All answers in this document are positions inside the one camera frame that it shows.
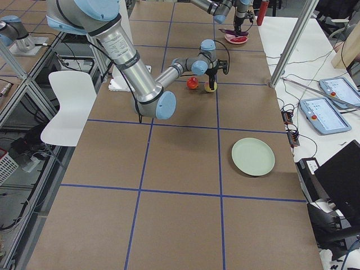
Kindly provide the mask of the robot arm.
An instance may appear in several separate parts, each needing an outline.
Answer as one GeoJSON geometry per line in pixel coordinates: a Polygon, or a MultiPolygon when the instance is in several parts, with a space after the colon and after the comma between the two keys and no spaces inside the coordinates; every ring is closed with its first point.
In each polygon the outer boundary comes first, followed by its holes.
{"type": "Polygon", "coordinates": [[[215,43],[206,39],[196,57],[177,58],[156,79],[148,71],[121,25],[119,1],[47,1],[50,27],[78,35],[89,35],[100,41],[106,54],[124,74],[134,90],[134,108],[140,116],[169,119],[176,110],[176,97],[165,88],[185,72],[208,74],[214,86],[219,60],[215,43]]]}
{"type": "Polygon", "coordinates": [[[227,15],[232,7],[235,8],[235,15],[233,18],[233,30],[223,29],[222,32],[226,34],[232,34],[235,36],[245,35],[247,32],[242,31],[241,27],[246,19],[249,19],[253,23],[254,16],[249,10],[252,5],[252,1],[238,0],[238,1],[206,1],[206,0],[191,0],[190,3],[194,4],[198,8],[206,11],[213,16],[216,23],[224,23],[227,15]]]}

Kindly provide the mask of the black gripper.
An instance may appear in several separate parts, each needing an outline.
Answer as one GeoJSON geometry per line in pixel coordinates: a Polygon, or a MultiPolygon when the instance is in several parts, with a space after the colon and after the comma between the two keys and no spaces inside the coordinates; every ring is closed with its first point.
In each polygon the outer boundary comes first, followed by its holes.
{"type": "Polygon", "coordinates": [[[233,26],[234,26],[234,30],[236,32],[241,31],[241,26],[244,23],[246,18],[247,18],[247,12],[246,11],[245,12],[240,12],[240,11],[235,12],[233,26]]]}
{"type": "Polygon", "coordinates": [[[215,90],[215,76],[218,72],[217,67],[213,67],[211,69],[207,69],[206,75],[209,77],[209,88],[210,90],[215,90]]]}

